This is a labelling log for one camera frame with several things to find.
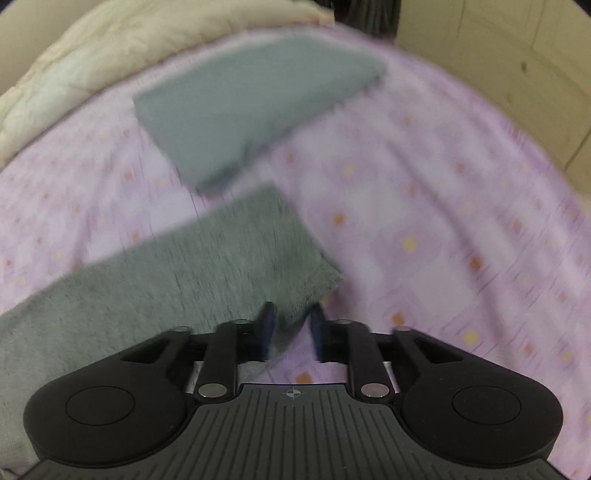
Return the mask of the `folded blue-grey cloth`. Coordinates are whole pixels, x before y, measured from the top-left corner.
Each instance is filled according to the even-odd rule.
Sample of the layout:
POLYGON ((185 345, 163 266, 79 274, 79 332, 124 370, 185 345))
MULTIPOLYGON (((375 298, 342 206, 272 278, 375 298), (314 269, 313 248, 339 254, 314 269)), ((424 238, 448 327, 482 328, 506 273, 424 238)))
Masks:
POLYGON ((209 194, 301 123, 377 82, 384 61, 304 35, 215 57, 134 97, 187 186, 209 194))

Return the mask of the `cream wardrobe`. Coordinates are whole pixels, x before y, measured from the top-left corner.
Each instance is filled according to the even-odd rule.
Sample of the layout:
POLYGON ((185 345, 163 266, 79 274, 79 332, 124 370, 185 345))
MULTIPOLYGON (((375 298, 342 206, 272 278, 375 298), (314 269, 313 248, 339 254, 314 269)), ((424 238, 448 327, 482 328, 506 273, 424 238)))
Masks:
POLYGON ((404 1, 399 45, 500 106, 590 190, 590 15, 574 1, 404 1))

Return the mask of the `cream white duvet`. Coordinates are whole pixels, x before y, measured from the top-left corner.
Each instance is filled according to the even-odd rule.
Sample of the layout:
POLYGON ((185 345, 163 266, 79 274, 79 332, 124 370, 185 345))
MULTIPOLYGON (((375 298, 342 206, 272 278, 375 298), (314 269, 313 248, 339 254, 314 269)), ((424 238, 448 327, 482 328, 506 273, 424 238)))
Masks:
POLYGON ((242 31, 331 25, 314 1, 104 1, 1 96, 1 164, 105 88, 181 51, 242 31))

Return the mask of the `grey knit pants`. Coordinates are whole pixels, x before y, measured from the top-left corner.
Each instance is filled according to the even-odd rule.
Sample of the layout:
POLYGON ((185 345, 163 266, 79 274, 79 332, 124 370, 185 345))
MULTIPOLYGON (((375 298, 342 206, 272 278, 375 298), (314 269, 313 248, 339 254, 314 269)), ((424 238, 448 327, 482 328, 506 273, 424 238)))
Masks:
POLYGON ((35 462, 22 418, 47 382, 177 326, 206 333, 252 317, 269 301, 282 348, 341 280, 270 186, 62 277, 1 317, 2 476, 35 462))

